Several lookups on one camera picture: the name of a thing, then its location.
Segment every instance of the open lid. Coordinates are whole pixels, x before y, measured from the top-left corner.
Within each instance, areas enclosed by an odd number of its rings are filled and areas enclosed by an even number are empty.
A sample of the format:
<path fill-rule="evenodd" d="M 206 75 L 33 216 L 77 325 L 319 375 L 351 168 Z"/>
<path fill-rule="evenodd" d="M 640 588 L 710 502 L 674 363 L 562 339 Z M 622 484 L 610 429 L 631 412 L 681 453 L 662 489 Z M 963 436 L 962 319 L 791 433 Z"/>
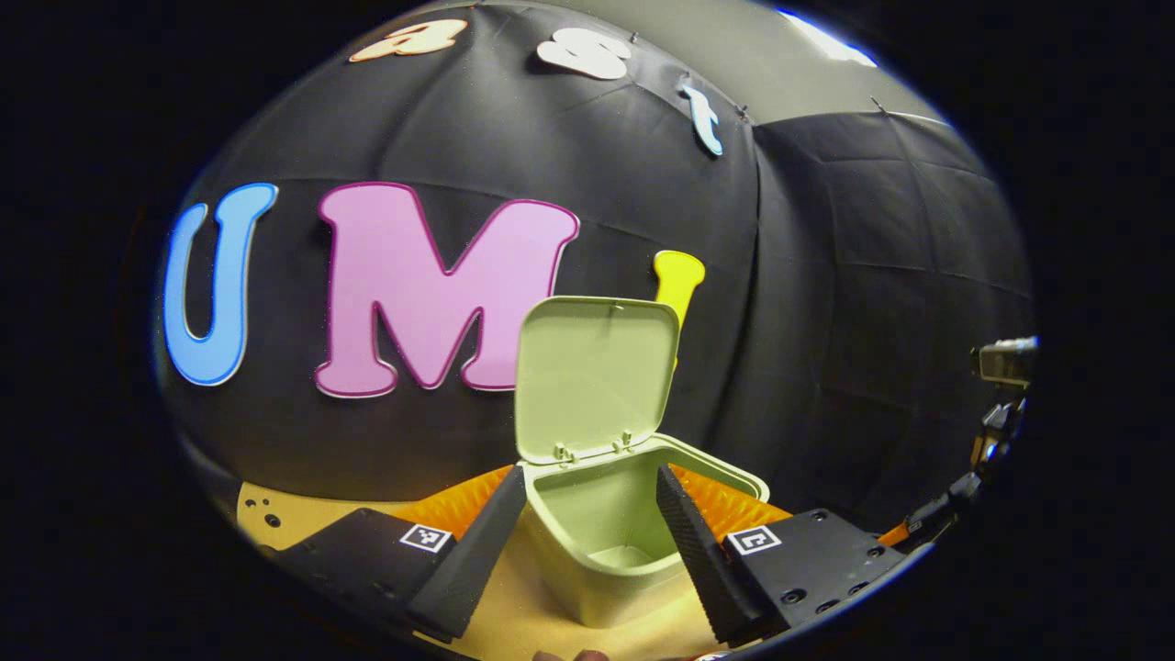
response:
<path fill-rule="evenodd" d="M 535 305 L 518 343 L 518 456 L 556 464 L 647 439 L 665 413 L 678 328 L 673 308 L 653 301 L 552 296 Z"/>

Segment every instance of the blue letter u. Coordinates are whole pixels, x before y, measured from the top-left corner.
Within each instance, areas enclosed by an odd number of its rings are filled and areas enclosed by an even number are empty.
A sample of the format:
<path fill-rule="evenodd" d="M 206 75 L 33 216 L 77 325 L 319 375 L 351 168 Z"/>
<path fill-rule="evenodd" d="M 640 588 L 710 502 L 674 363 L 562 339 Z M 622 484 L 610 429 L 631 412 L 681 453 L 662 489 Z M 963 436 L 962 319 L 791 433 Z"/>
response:
<path fill-rule="evenodd" d="M 221 228 L 213 267 L 213 323 L 203 338 L 188 329 L 184 294 L 192 238 L 208 214 L 208 204 L 195 204 L 175 223 L 163 281 L 163 333 L 172 363 L 193 384 L 219 386 L 244 359 L 249 242 L 257 218 L 276 197 L 276 186 L 249 183 L 224 195 L 216 207 Z"/>

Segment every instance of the pink letter m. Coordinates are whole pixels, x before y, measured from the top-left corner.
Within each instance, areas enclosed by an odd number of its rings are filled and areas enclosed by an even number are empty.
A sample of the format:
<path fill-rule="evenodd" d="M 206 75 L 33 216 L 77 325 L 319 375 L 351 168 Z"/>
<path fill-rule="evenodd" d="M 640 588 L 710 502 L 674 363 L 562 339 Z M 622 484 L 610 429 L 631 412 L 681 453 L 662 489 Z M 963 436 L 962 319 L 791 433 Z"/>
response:
<path fill-rule="evenodd" d="M 444 382 L 481 313 L 477 355 L 462 380 L 483 391 L 513 389 L 523 317 L 551 295 L 563 247 L 579 232 L 571 211 L 533 200 L 506 202 L 448 270 L 408 186 L 341 186 L 322 198 L 318 214 L 334 229 L 329 355 L 315 373 L 322 392 L 371 398 L 396 387 L 396 371 L 376 350 L 376 310 L 428 390 Z"/>

